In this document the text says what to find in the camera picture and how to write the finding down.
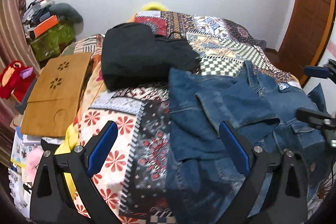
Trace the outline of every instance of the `red plush toy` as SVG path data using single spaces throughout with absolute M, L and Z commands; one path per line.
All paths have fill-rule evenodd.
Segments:
M 18 60 L 13 61 L 0 75 L 0 98 L 9 99 L 14 95 L 19 102 L 22 102 L 35 77 L 33 67 L 25 67 Z

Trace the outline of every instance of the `green box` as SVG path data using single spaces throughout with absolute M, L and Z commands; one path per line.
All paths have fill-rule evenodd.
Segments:
M 30 43 L 38 62 L 61 54 L 59 45 L 65 48 L 75 38 L 74 29 L 67 23 L 58 23 Z

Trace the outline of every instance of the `jeans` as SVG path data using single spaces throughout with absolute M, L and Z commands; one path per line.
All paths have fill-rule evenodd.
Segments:
M 326 145 L 319 130 L 295 118 L 299 107 L 318 110 L 301 89 L 254 74 L 245 61 L 236 78 L 171 69 L 169 90 L 166 188 L 179 223 L 215 223 L 244 182 L 219 139 L 223 120 L 267 152 L 300 151 L 309 174 L 307 198 L 317 192 L 328 170 Z M 267 174 L 251 215 L 259 212 L 271 178 Z

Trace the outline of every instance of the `door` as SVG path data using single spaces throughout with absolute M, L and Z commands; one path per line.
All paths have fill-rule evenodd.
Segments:
M 332 30 L 335 0 L 295 0 L 293 14 L 279 50 L 284 68 L 303 85 L 306 65 L 315 66 L 322 56 Z

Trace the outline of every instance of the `striped curtain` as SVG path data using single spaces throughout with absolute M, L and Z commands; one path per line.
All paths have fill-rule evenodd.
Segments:
M 26 43 L 21 18 L 26 0 L 0 0 L 0 71 L 13 60 L 40 70 L 31 47 Z M 0 99 L 0 162 L 9 165 L 14 131 L 9 127 L 16 111 L 14 102 Z

